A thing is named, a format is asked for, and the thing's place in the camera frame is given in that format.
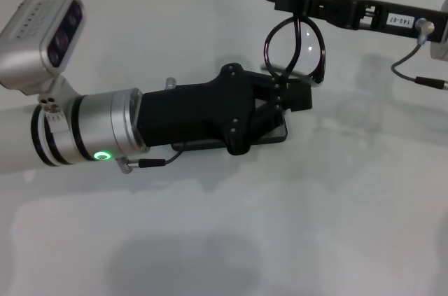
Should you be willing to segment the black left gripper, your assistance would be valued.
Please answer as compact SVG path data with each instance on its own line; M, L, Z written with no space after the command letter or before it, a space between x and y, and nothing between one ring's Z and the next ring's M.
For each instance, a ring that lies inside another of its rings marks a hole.
M145 93L138 131L147 146L214 139L231 155L243 155L284 123L283 111L311 108L308 83L282 82L234 63L207 83Z

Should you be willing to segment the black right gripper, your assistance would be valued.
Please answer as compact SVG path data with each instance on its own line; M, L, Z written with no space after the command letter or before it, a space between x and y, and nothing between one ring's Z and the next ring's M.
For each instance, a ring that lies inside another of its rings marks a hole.
M369 8L374 8L370 26L360 26ZM432 22L430 42L441 43L447 27L447 13L377 0L276 0L275 9L302 18L316 18L343 29L363 29L417 39L417 21Z

